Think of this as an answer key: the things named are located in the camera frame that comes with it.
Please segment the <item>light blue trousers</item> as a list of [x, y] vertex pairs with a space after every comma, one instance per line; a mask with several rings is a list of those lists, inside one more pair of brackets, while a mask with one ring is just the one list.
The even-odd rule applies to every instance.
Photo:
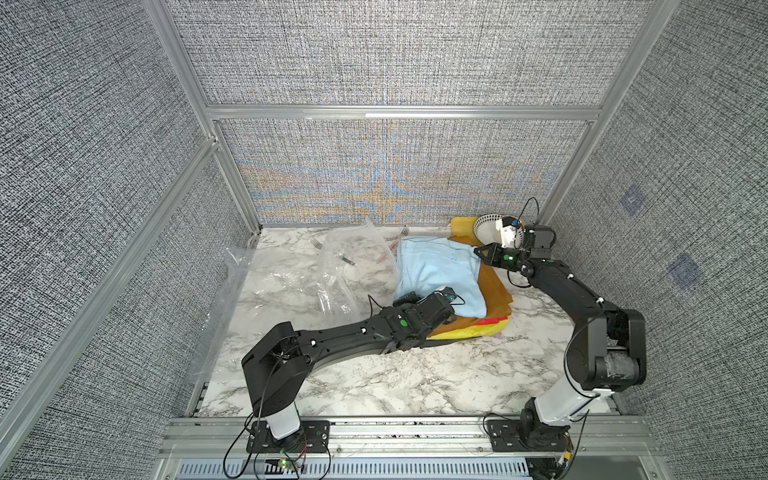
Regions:
[[442, 237], [406, 237], [398, 246], [396, 260], [400, 276], [395, 299], [411, 292], [426, 297], [449, 287], [459, 296], [453, 301], [457, 316], [486, 316], [478, 284], [482, 263], [472, 246]]

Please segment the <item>mustard brown trousers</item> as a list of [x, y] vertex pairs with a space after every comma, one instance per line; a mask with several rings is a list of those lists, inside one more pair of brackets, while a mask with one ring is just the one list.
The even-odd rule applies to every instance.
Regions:
[[512, 296], [504, 287], [492, 267], [482, 264], [478, 275], [478, 286], [483, 295], [487, 314], [483, 318], [460, 317], [447, 325], [442, 325], [434, 333], [464, 328], [487, 318], [511, 317]]

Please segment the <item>clear plastic vacuum bag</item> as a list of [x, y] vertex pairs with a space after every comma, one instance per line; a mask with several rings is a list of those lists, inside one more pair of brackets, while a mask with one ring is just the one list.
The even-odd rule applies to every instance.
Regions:
[[[376, 261], [387, 251], [385, 239], [402, 227], [364, 221], [341, 228], [267, 228], [248, 248], [226, 249], [228, 277], [211, 305], [204, 356], [190, 378], [239, 382], [241, 357], [272, 326], [336, 327], [390, 303], [399, 277], [395, 256]], [[322, 263], [311, 237], [338, 241], [356, 265]]]

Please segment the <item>red textured garment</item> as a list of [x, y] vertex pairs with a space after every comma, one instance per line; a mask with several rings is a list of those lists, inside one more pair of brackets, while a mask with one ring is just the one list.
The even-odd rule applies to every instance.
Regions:
[[487, 319], [479, 320], [473, 326], [496, 325], [504, 322], [508, 323], [508, 321], [509, 321], [509, 317], [487, 318]]

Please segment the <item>yellow-green shorts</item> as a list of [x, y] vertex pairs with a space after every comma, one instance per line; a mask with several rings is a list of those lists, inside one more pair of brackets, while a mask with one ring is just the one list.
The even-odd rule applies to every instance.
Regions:
[[464, 328], [459, 328], [455, 330], [445, 331], [442, 333], [433, 333], [428, 337], [429, 340], [463, 340], [463, 339], [471, 339], [476, 337], [482, 337], [482, 336], [493, 336], [498, 333], [501, 333], [510, 323], [510, 318], [508, 323], [500, 323], [496, 325], [485, 325], [485, 326], [466, 326]]

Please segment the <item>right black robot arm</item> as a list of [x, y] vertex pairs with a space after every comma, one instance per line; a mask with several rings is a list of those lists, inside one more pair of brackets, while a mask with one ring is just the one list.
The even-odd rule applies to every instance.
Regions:
[[526, 286], [549, 296], [570, 318], [573, 333], [563, 355], [563, 378], [529, 400], [521, 413], [526, 435], [563, 431], [594, 401], [644, 383], [645, 318], [596, 293], [561, 260], [553, 258], [556, 232], [515, 217], [495, 222], [500, 240], [475, 249], [488, 266], [517, 273]]

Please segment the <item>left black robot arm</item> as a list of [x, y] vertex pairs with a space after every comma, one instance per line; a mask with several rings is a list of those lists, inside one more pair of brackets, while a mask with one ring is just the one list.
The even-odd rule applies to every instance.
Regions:
[[463, 299], [443, 287], [425, 297], [411, 292], [369, 318], [319, 330], [297, 330], [290, 322], [272, 327], [241, 359], [254, 418], [274, 440], [302, 430], [295, 404], [315, 370], [361, 356], [424, 347], [432, 333], [455, 320]]

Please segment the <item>white patterned bowl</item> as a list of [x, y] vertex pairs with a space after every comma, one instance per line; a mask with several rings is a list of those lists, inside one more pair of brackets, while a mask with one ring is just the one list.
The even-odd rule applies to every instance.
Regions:
[[499, 243], [507, 240], [503, 229], [512, 225], [513, 217], [501, 214], [485, 214], [477, 218], [473, 224], [473, 233], [481, 245]]

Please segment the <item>yellow plastic tray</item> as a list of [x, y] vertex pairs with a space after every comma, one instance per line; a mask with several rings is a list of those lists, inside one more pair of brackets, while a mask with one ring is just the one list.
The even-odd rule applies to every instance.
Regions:
[[451, 235], [456, 237], [469, 237], [477, 239], [474, 233], [474, 225], [478, 217], [454, 217], [450, 221]]

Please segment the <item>pink handled fork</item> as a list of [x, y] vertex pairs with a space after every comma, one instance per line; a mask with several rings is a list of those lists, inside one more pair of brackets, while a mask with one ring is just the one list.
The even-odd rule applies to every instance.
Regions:
[[397, 235], [386, 238], [385, 241], [387, 242], [387, 251], [379, 257], [376, 263], [382, 264], [383, 262], [387, 261], [390, 257], [394, 257], [395, 250], [399, 242], [403, 238], [405, 238], [409, 234], [409, 232], [410, 232], [410, 227], [408, 225], [404, 225]]

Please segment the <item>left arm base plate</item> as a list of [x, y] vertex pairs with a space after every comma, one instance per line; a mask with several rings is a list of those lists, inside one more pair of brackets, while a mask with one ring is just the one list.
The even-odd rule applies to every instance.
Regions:
[[301, 420], [299, 429], [277, 439], [264, 420], [249, 426], [246, 451], [253, 454], [320, 454], [326, 452], [331, 424], [326, 420]]

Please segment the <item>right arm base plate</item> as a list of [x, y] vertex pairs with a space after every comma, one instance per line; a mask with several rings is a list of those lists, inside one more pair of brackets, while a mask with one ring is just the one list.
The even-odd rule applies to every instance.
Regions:
[[568, 426], [527, 424], [501, 418], [485, 421], [492, 450], [510, 452], [564, 452], [570, 448]]

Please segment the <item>aluminium front rail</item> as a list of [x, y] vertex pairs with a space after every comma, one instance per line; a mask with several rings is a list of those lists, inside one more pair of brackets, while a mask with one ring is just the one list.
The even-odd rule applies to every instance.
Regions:
[[[353, 456], [483, 456], [492, 453], [483, 429], [489, 416], [330, 417], [329, 447]], [[219, 458], [245, 454], [238, 434], [242, 417], [177, 418], [169, 422], [159, 459]], [[571, 428], [579, 452], [587, 456], [654, 456], [662, 453], [642, 416], [589, 415]]]

